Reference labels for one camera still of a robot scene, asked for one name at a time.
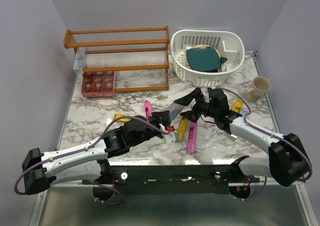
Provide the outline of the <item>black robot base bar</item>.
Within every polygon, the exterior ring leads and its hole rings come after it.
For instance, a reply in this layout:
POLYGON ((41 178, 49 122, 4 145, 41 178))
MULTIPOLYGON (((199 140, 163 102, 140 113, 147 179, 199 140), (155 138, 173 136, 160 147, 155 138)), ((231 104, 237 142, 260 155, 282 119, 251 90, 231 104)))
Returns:
POLYGON ((114 186, 123 196, 173 194, 229 194, 249 196, 243 187, 258 183, 254 176, 246 176, 231 165, 180 166, 109 166, 102 165, 102 175, 94 181, 94 197, 101 200, 117 199, 114 186))

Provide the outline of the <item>red 3D toothpaste box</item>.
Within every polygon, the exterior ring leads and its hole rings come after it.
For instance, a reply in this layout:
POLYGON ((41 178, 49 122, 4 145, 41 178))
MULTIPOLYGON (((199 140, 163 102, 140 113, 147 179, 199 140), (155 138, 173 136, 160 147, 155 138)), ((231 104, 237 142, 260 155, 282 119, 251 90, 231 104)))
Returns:
POLYGON ((93 72, 85 72, 82 75, 81 93, 83 97, 91 96, 92 89, 93 89, 93 80, 94 80, 93 72))
POLYGON ((102 92, 103 88, 103 72, 97 71, 94 73, 93 83, 92 83, 92 94, 94 97, 98 97, 102 92))
POLYGON ((104 73, 103 77, 103 88, 102 96, 103 97, 113 97, 114 96, 114 82, 115 73, 114 71, 107 71, 104 73))

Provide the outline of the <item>silver toothpaste box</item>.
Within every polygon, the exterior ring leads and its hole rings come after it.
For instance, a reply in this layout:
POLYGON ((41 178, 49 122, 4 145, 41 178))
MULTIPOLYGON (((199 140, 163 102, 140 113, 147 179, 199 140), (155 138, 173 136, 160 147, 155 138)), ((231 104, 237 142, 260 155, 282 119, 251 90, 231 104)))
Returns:
POLYGON ((76 74, 84 74, 86 62, 87 62, 87 47, 78 47, 75 53, 75 59, 73 63, 73 71, 76 74))
POLYGON ((169 111, 169 120, 172 122, 183 110, 185 106, 172 103, 168 106, 167 110, 169 111))

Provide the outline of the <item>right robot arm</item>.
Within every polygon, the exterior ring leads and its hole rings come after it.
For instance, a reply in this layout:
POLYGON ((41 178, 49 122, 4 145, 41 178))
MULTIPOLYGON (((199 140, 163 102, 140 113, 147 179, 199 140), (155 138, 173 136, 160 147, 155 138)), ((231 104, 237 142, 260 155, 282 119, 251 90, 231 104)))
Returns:
POLYGON ((299 137, 293 133, 276 133, 250 122, 250 112, 243 115, 230 109, 225 91, 222 87, 210 88, 204 95, 200 88, 196 88, 174 103, 189 106, 194 101, 191 110, 182 112, 181 116, 194 123, 201 116, 211 117, 220 130, 247 140, 268 155, 267 158, 247 157, 240 160, 230 169, 230 177, 236 182, 243 181, 247 176, 273 178, 284 187, 310 179, 312 164, 299 137))

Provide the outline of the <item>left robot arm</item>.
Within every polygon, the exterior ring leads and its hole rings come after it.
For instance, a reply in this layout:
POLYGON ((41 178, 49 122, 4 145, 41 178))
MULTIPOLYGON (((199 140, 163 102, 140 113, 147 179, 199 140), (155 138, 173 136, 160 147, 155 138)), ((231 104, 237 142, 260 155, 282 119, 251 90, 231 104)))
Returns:
POLYGON ((116 129, 105 128, 96 139, 67 150, 41 152, 33 148, 22 163, 22 174, 15 182, 14 191, 18 195, 35 195, 50 188, 57 180, 57 173, 72 167, 99 161, 129 152, 153 137, 168 135, 166 127, 171 124, 170 112, 153 112, 149 118, 130 117, 130 120, 116 129), (24 183, 24 192, 18 190, 20 180, 24 183))

